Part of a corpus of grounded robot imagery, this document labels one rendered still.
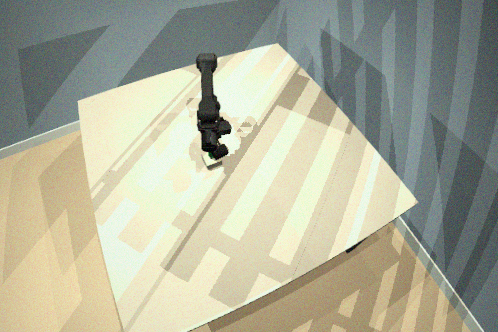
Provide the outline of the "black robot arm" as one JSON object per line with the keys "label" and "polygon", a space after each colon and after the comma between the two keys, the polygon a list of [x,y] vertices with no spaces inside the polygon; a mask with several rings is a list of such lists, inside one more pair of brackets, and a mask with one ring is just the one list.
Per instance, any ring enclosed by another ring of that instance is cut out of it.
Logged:
{"label": "black robot arm", "polygon": [[201,150],[213,152],[217,149],[216,130],[219,130],[218,138],[220,139],[221,135],[230,134],[232,127],[226,119],[220,117],[220,103],[213,94],[213,73],[218,67],[217,56],[215,53],[198,54],[196,65],[201,72],[202,100],[199,103],[199,110],[197,110],[198,131],[202,131]]}

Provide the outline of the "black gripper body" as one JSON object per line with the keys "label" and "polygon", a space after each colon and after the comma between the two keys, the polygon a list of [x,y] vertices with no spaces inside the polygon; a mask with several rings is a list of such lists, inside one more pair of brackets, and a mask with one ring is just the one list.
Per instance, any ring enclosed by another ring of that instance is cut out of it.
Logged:
{"label": "black gripper body", "polygon": [[228,153],[229,153],[225,144],[220,144],[220,142],[218,141],[218,139],[219,139],[218,133],[219,133],[219,130],[216,130],[217,144],[218,144],[217,149],[215,151],[211,152],[215,160],[218,160],[218,159],[228,155]]}

